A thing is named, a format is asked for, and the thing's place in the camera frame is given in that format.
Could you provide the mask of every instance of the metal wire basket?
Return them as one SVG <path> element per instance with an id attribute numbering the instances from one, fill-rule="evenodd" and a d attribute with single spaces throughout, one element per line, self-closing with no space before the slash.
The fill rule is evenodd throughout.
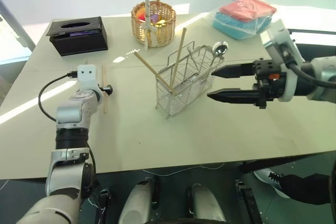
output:
<path id="1" fill-rule="evenodd" d="M 167 66 L 159 71 L 159 75 L 170 85 L 176 64 L 170 61 L 176 55 L 177 51 L 170 54 Z M 156 79 L 156 108 L 161 106 L 169 116 L 180 112 L 211 87 L 213 77 L 210 74 L 224 60 L 222 55 L 213 54 L 210 46 L 203 45 L 195 48 L 195 41 L 191 41 L 182 48 L 181 56 L 183 55 L 185 56 L 179 60 L 176 77 L 171 85 L 175 90 L 175 95 L 159 79 Z"/>

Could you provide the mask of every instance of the white table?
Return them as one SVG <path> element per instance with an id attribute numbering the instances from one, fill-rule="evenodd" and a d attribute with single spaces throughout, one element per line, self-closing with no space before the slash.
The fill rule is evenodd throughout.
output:
<path id="1" fill-rule="evenodd" d="M 195 15 L 179 16 L 182 23 Z M 296 97 L 291 102 L 269 102 L 266 110 L 253 105 L 216 102 L 205 94 L 187 109 L 167 119 L 156 105 L 155 77 L 132 54 L 142 48 L 131 34 L 130 18 L 104 18 L 108 51 L 61 57 L 49 38 L 43 36 L 0 108 L 0 115 L 37 97 L 48 81 L 95 64 L 101 81 L 101 66 L 107 68 L 114 93 L 92 117 L 89 143 L 99 173 L 152 167 L 243 161 L 318 153 L 336 149 L 335 104 Z M 188 27 L 185 41 L 213 45 L 229 43 L 227 63 L 268 58 L 259 37 L 236 41 L 216 31 L 204 20 Z M 177 49 L 181 31 L 163 48 L 141 51 L 157 70 L 167 55 Z M 117 57 L 126 57 L 113 63 Z M 211 90 L 250 89 L 254 77 L 216 78 Z M 43 102 L 55 115 L 56 107 L 77 90 L 77 85 Z M 46 177 L 50 152 L 55 148 L 55 124 L 34 106 L 0 124 L 0 179 Z"/>

